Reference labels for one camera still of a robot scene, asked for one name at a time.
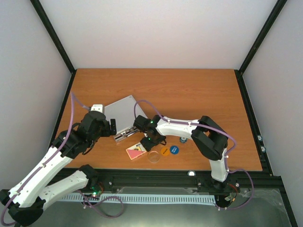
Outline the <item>black aluminium frame rail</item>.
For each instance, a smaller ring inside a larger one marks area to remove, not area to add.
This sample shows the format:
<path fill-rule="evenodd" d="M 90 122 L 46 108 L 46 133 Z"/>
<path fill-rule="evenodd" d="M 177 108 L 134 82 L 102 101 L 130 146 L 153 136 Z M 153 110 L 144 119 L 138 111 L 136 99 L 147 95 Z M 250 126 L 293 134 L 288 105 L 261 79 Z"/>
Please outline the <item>black aluminium frame rail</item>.
<path fill-rule="evenodd" d="M 118 170 L 97 169 L 98 180 L 102 182 L 105 191 L 115 192 L 123 187 L 145 188 L 193 188 L 198 192 L 209 194 L 228 194 L 233 191 L 230 184 L 237 187 L 238 192 L 251 189 L 251 181 L 255 189 L 278 189 L 285 192 L 281 177 L 268 172 L 238 171 L 229 174 L 225 183 L 215 183 L 209 171 L 196 171 L 195 176 L 189 176 L 187 171 L 168 170 Z"/>

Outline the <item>pink yellow card deck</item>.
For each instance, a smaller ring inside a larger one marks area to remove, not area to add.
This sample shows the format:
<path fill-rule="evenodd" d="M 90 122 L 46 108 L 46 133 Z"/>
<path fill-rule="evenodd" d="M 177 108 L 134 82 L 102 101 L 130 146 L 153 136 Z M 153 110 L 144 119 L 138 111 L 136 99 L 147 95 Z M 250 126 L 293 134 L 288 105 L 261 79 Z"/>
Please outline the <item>pink yellow card deck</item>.
<path fill-rule="evenodd" d="M 130 160 L 134 160 L 134 159 L 142 156 L 143 154 L 145 154 L 147 151 L 141 143 L 136 143 L 136 144 L 132 145 L 131 147 L 127 148 L 126 152 L 128 154 L 128 157 L 130 158 Z"/>

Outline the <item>orange big blind button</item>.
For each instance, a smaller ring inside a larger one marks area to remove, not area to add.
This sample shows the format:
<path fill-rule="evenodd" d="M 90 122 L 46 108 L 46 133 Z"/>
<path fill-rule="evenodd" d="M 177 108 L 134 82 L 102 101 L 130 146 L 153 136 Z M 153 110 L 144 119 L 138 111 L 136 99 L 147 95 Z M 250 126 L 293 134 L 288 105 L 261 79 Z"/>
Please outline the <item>orange big blind button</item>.
<path fill-rule="evenodd" d="M 160 153 L 166 157 L 170 154 L 170 149 L 168 147 L 163 147 L 161 148 Z"/>

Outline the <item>blue small blind button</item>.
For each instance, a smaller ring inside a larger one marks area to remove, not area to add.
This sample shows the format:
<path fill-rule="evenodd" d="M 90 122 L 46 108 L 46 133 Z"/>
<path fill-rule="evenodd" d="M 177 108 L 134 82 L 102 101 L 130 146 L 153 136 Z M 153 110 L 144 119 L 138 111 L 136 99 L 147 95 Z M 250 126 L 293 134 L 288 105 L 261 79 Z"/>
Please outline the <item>blue small blind button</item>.
<path fill-rule="evenodd" d="M 179 147 L 176 145 L 171 146 L 169 150 L 170 153 L 173 155 L 177 155 L 179 153 Z"/>

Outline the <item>aluminium poker case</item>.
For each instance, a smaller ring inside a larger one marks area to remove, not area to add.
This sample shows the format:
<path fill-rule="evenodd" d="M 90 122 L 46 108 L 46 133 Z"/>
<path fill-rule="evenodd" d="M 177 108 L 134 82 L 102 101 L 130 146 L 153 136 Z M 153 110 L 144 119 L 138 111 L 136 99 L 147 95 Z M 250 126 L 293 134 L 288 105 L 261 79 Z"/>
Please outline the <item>aluminium poker case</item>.
<path fill-rule="evenodd" d="M 114 135 L 116 142 L 120 142 L 138 132 L 133 126 L 135 121 L 135 103 L 135 98 L 129 95 L 105 106 L 105 116 L 107 119 L 116 120 L 116 134 Z"/>

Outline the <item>clear round dealer button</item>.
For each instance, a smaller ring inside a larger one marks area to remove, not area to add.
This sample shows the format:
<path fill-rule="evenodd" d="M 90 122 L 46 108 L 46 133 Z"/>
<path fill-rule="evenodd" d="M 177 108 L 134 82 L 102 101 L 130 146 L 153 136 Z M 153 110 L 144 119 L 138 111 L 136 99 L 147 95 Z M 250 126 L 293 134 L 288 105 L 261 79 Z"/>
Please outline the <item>clear round dealer button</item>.
<path fill-rule="evenodd" d="M 157 163 L 160 159 L 160 154 L 157 151 L 150 151 L 148 153 L 148 160 L 151 163 Z"/>

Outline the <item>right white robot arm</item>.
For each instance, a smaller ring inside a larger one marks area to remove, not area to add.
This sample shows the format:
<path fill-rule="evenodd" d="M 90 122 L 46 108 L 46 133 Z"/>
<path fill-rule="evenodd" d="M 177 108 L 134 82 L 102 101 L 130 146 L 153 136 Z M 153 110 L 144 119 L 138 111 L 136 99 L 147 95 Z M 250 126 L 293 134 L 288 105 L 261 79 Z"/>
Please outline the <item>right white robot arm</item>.
<path fill-rule="evenodd" d="M 158 115 L 148 119 L 139 115 L 135 118 L 133 126 L 145 134 L 140 143 L 147 151 L 151 151 L 159 144 L 165 144 L 167 136 L 192 140 L 210 162 L 214 188 L 221 190 L 225 187 L 228 168 L 224 157 L 227 152 L 228 137 L 210 117 L 203 116 L 199 120 L 185 121 Z"/>

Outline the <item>blue green chip stack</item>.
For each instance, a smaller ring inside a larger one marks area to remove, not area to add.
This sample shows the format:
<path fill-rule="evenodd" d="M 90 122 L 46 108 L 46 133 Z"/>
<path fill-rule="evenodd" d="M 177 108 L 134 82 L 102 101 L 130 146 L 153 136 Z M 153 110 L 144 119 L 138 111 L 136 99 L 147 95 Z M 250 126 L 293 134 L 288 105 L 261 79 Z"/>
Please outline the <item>blue green chip stack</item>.
<path fill-rule="evenodd" d="M 187 142 L 187 138 L 181 137 L 179 140 L 180 140 L 181 143 L 186 143 Z"/>

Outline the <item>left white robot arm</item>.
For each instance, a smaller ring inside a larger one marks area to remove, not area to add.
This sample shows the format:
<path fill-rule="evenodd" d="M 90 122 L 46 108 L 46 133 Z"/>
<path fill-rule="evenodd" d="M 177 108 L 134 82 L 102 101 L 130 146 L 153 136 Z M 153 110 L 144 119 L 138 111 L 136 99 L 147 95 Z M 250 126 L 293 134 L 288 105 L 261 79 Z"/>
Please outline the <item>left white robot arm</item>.
<path fill-rule="evenodd" d="M 10 190 L 1 190 L 4 212 L 9 213 L 14 224 L 27 227 L 63 196 L 83 188 L 100 189 L 98 174 L 90 165 L 81 166 L 52 185 L 49 183 L 79 154 L 88 154 L 99 138 L 115 134 L 115 119 L 107 120 L 102 112 L 89 111 L 81 122 L 70 122 L 68 130 L 58 135 L 46 155 L 20 183 Z"/>

